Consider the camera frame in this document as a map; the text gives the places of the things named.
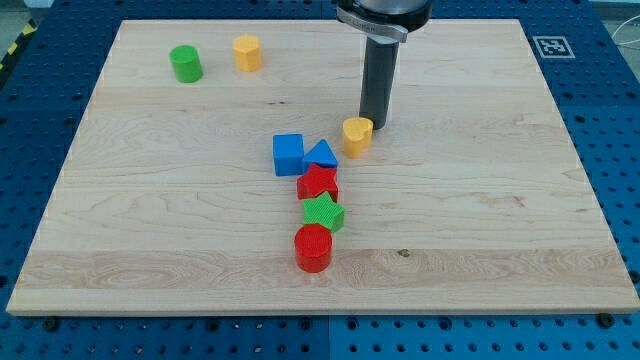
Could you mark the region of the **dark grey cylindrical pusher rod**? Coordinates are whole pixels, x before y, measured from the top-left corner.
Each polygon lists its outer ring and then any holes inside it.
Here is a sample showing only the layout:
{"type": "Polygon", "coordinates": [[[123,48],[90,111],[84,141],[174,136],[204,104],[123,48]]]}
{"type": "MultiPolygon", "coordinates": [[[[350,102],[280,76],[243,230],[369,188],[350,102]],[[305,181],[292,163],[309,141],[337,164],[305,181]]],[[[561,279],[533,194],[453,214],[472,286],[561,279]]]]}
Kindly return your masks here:
{"type": "Polygon", "coordinates": [[[399,44],[368,37],[361,85],[359,115],[373,122],[373,129],[386,125],[399,44]]]}

